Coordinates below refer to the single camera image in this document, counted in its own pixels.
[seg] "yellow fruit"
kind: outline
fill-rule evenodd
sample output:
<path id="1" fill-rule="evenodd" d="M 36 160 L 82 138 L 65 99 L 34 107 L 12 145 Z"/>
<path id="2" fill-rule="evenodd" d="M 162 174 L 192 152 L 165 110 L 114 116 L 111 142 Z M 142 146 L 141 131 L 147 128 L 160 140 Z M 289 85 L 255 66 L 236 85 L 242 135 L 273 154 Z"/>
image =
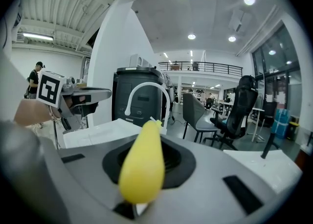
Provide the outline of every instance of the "yellow fruit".
<path id="1" fill-rule="evenodd" d="M 149 203 L 162 188 L 165 176 L 159 126 L 146 122 L 128 152 L 119 176 L 119 189 L 130 203 Z"/>

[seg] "black cap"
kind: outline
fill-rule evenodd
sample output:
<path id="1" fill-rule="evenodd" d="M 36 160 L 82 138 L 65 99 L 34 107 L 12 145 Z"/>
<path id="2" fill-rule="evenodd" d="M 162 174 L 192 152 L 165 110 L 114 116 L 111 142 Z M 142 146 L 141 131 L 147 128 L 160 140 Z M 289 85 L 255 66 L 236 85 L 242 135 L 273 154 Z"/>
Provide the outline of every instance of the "black cap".
<path id="1" fill-rule="evenodd" d="M 37 63 L 36 63 L 36 66 L 37 66 L 37 65 L 39 65 L 39 66 L 41 66 L 41 67 L 45 67 L 42 62 L 37 62 Z"/>

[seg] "white curved pipe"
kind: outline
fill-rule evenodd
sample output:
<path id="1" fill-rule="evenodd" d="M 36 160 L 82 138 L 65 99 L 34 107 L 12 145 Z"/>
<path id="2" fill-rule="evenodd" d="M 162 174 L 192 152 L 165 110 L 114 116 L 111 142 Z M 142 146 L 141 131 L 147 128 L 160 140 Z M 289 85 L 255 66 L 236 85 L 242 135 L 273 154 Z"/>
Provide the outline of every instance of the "white curved pipe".
<path id="1" fill-rule="evenodd" d="M 166 129 L 168 116 L 169 116 L 169 114 L 170 114 L 170 97 L 169 97 L 167 91 L 165 90 L 165 88 L 162 87 L 161 85 L 157 84 L 157 83 L 154 83 L 154 82 L 144 82 L 144 83 L 141 83 L 141 84 L 137 85 L 137 86 L 133 89 L 133 91 L 131 92 L 131 94 L 129 95 L 128 103 L 127 103 L 127 108 L 126 108 L 126 110 L 125 110 L 125 115 L 130 115 L 130 114 L 131 114 L 131 104 L 132 104 L 133 95 L 135 94 L 135 92 L 136 92 L 139 88 L 144 87 L 144 86 L 154 86 L 154 87 L 157 87 L 157 88 L 161 89 L 162 92 L 165 94 L 165 97 L 166 97 L 166 113 L 165 113 L 164 128 Z"/>

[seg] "recessed light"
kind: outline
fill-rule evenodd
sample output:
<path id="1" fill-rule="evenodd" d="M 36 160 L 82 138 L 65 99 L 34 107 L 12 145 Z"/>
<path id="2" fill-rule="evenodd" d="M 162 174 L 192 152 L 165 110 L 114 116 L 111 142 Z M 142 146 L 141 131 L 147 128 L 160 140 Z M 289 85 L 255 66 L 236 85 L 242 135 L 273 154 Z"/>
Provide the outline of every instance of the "recessed light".
<path id="1" fill-rule="evenodd" d="M 248 6 L 251 6 L 255 3 L 255 0 L 244 0 L 245 4 L 247 4 Z"/>
<path id="2" fill-rule="evenodd" d="M 31 38 L 37 38 L 37 39 L 43 39 L 48 41 L 53 41 L 53 38 L 50 36 L 44 36 L 40 34 L 30 34 L 30 33 L 23 33 L 25 37 L 31 37 Z"/>
<path id="3" fill-rule="evenodd" d="M 190 39 L 190 40 L 194 40 L 195 38 L 196 38 L 196 36 L 194 34 L 188 35 L 188 39 Z"/>
<path id="4" fill-rule="evenodd" d="M 234 42 L 234 41 L 236 40 L 236 37 L 235 37 L 235 36 L 230 36 L 230 37 L 228 38 L 228 40 L 229 40 L 230 42 Z"/>

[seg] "balcony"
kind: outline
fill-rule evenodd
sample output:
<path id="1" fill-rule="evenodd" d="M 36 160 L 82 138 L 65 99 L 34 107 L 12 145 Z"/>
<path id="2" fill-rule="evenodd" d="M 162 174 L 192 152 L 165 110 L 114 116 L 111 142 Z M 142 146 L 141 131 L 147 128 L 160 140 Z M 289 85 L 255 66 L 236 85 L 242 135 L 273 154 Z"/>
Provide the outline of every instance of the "balcony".
<path id="1" fill-rule="evenodd" d="M 233 65 L 226 65 L 221 63 L 212 62 L 159 62 L 161 71 L 192 71 L 192 72 L 205 72 L 207 74 L 216 75 L 229 75 L 242 77 L 243 68 Z"/>

